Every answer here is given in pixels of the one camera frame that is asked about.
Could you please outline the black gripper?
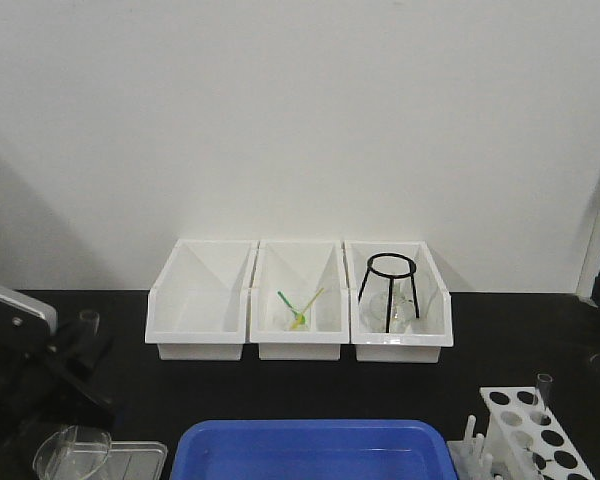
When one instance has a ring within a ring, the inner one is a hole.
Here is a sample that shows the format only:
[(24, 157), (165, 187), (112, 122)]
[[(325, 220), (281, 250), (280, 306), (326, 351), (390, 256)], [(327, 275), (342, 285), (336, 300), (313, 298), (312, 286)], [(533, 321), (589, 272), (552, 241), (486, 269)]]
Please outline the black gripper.
[(62, 319), (52, 305), (0, 287), (0, 435), (40, 417), (113, 425), (111, 401), (88, 384), (113, 333), (99, 325), (94, 336), (78, 314)]

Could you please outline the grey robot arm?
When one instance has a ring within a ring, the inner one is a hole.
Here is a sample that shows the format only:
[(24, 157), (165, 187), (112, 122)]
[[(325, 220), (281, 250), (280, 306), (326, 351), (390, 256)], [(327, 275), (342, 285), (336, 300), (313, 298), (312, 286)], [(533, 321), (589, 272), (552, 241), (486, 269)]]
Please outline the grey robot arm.
[(98, 312), (61, 319), (53, 306), (0, 285), (0, 437), (37, 418), (110, 428), (114, 408), (88, 380), (111, 341)]

